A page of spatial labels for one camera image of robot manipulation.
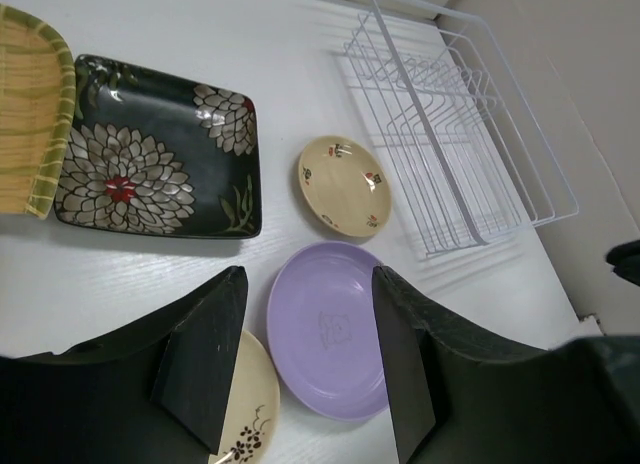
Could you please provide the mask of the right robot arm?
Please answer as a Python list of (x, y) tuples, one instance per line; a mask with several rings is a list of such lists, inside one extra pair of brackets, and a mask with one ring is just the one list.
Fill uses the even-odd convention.
[(630, 241), (613, 247), (605, 256), (618, 277), (640, 286), (640, 241)]

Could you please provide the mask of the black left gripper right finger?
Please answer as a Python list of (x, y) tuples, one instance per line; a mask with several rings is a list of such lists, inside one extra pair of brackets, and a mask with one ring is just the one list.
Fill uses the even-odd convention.
[(542, 350), (447, 309), (387, 266), (371, 287), (401, 462), (638, 461), (637, 337)]

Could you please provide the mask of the purple round plate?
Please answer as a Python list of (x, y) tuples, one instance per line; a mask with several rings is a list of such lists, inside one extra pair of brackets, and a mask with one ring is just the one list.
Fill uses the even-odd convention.
[(292, 255), (270, 291), (266, 331), (275, 367), (312, 411), (368, 420), (389, 406), (372, 299), (379, 260), (323, 241)]

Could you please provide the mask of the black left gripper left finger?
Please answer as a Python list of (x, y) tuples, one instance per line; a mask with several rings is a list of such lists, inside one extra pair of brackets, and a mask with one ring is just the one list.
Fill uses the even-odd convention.
[(1, 361), (5, 463), (204, 463), (220, 445), (248, 295), (232, 266), (61, 354)]

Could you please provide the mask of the cream plate with red flowers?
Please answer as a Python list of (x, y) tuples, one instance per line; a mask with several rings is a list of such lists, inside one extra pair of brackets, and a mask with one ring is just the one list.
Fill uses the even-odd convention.
[(389, 180), (372, 154), (356, 142), (336, 135), (313, 139), (299, 156), (297, 174), (305, 202), (330, 229), (365, 239), (388, 222)]

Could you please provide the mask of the yellow bamboo pattern tray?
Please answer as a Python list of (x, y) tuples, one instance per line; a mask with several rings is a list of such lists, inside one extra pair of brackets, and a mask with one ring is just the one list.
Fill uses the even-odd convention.
[(48, 216), (76, 101), (63, 37), (41, 19), (1, 6), (1, 212)]

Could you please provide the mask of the black square floral plate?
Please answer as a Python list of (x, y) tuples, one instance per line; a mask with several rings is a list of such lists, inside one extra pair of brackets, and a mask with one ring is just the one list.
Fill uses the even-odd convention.
[(162, 237), (259, 235), (257, 114), (248, 96), (96, 55), (78, 57), (75, 70), (59, 221)]

